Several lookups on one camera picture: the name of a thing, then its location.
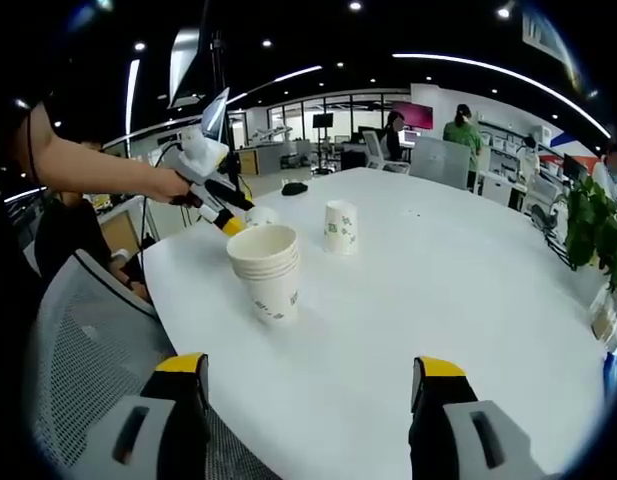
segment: round table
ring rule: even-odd
[[[300,319],[266,327],[200,222],[145,252],[178,353],[210,361],[210,401],[269,468],[294,479],[409,479],[412,365],[456,363],[563,469],[603,406],[604,350],[572,272],[519,213],[426,180],[355,169],[257,200],[300,235]],[[328,200],[359,211],[360,253],[323,250]]]

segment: green shirt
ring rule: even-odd
[[[461,127],[455,122],[449,122],[444,127],[444,140],[453,143],[460,143],[470,148],[470,171],[478,170],[477,150],[481,150],[481,136],[475,127],[469,123],[464,123]]]

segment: woman in green shirt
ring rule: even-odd
[[[449,122],[444,127],[444,140],[453,143],[460,143],[470,148],[470,166],[468,168],[468,189],[472,191],[477,177],[477,157],[481,153],[481,136],[477,129],[470,124],[470,108],[468,105],[460,104],[457,106],[455,120]]]

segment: stack of paper cups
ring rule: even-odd
[[[259,320],[269,324],[297,318],[297,232],[284,225],[252,227],[232,237],[227,251]]]
[[[326,204],[324,227],[326,249],[342,255],[354,255],[359,250],[357,207],[343,200]]]

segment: yellow tip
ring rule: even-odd
[[[226,225],[224,225],[224,228],[222,228],[221,231],[224,232],[229,237],[234,237],[239,232],[245,229],[246,229],[246,226],[243,224],[243,222],[239,218],[232,217],[230,220],[226,222]]]

